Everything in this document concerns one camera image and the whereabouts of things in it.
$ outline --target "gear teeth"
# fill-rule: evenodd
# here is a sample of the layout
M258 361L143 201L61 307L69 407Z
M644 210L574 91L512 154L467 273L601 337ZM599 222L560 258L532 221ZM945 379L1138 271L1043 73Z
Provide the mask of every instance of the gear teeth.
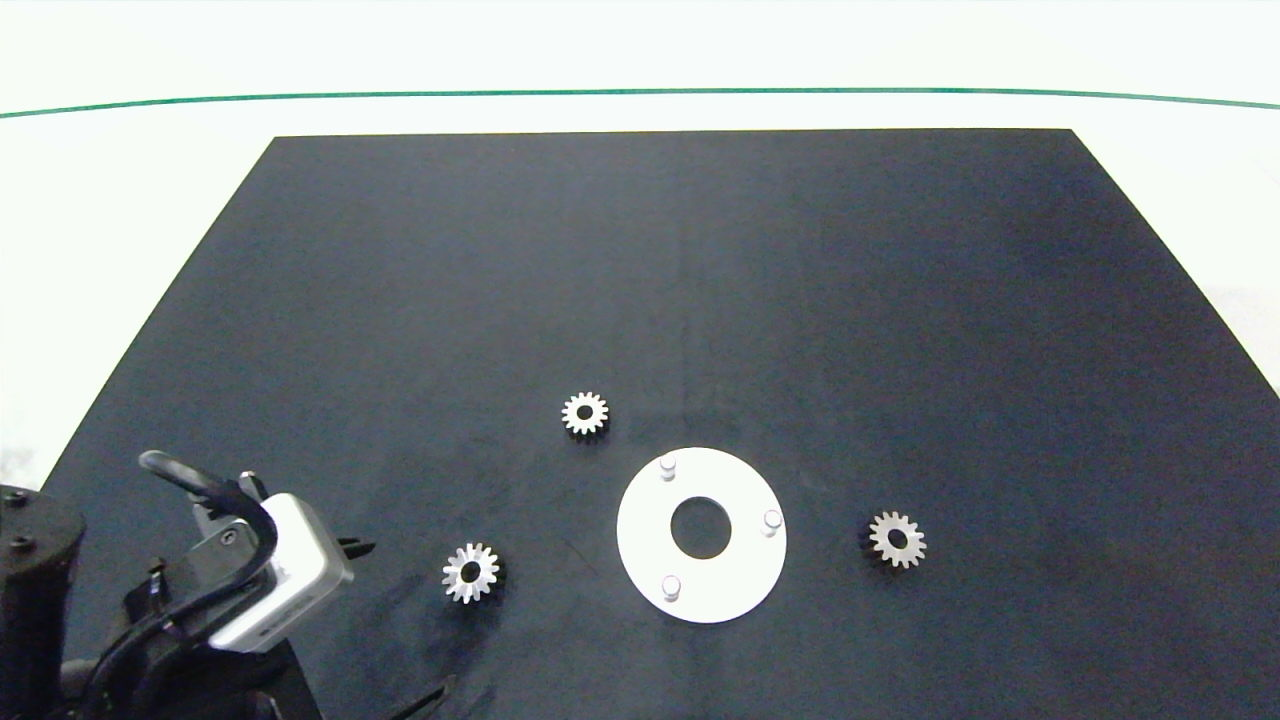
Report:
M500 570L498 566L498 555L493 552L493 548L485 547L484 543L468 542L466 546L457 548L449 556L448 562L448 565L440 569L444 573L444 579L440 580L440 584L448 585L444 594L453 600L453 602L462 602L462 605L480 602L480 598L490 592L493 584L498 582L498 573ZM475 562L480 566L479 574L470 583L462 579L462 568L468 562Z
M586 418L580 418L577 414L582 407L591 410ZM580 392L570 396L568 401L564 402L564 409L561 410L561 421L573 437L586 437L604 429L609 421L609 406L595 392Z
M897 547L890 542L890 533L897 530L906 538L904 547ZM924 557L924 548L928 547L922 541L924 533L919 532L919 523L913 523L906 515L897 510L886 511L877 515L870 524L872 551L879 555L882 562L892 568L914 568Z

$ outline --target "white washer plate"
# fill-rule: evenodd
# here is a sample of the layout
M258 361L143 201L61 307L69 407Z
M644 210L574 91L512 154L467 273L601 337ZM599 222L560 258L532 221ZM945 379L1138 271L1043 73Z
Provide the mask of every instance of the white washer plate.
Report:
M663 479L659 460L676 461ZM671 537L681 502L707 497L728 515L728 544L716 557L690 557ZM765 523L778 525L776 529ZM782 506L769 483L737 457L709 447L684 447L636 473L618 506L618 553L627 575L658 610L691 623L723 623L746 614L773 589L787 555ZM678 583L667 579L678 578ZM675 600L667 600L672 587Z

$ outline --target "metal gear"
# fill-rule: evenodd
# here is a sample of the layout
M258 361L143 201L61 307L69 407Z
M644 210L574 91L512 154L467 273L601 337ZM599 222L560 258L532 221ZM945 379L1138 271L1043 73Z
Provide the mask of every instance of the metal gear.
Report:
M906 515L900 516L896 510L879 515L872 523L872 550L879 553L881 560L892 562L895 568L919 565L928 546L922 542L924 533L916 530L916 523ZM888 534L892 530L902 533L906 538L905 546L897 547L890 542Z
M594 392L580 392L564 404L564 429L573 436L593 436L604 429L609 421L609 406Z
M472 562L476 568L466 569ZM472 600L479 602L480 596L488 593L490 585L498 582L498 556L490 547L468 542L465 548L460 547L453 551L449 564L443 570L444 580L442 583L449 585L444 594L452 596L453 602L461 600L462 605Z

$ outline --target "green line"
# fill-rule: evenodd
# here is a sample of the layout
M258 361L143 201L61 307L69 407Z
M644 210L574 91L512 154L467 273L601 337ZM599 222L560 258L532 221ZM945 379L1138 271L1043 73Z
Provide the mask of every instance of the green line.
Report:
M1034 95L1051 97L1093 97L1103 100L1147 100L1152 102L1187 102L1280 110L1280 102L1221 100L1213 97L1180 97L1176 95L1142 95L1137 92L1094 92L1088 90L1033 90L1020 87L614 87L595 90L388 90L369 92L269 92L260 95L207 95L197 97L160 97L128 100L96 105L69 105L40 110L0 113L0 119L60 113L87 113L118 108L150 105L189 105L196 102L244 102L248 100L333 100L348 97L548 97L591 95Z

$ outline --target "black cylindrical motor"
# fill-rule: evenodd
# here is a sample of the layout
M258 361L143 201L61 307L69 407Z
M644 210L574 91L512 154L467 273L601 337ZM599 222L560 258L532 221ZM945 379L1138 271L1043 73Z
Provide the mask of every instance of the black cylindrical motor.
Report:
M0 486L0 720L59 702L67 596L84 519L46 495Z

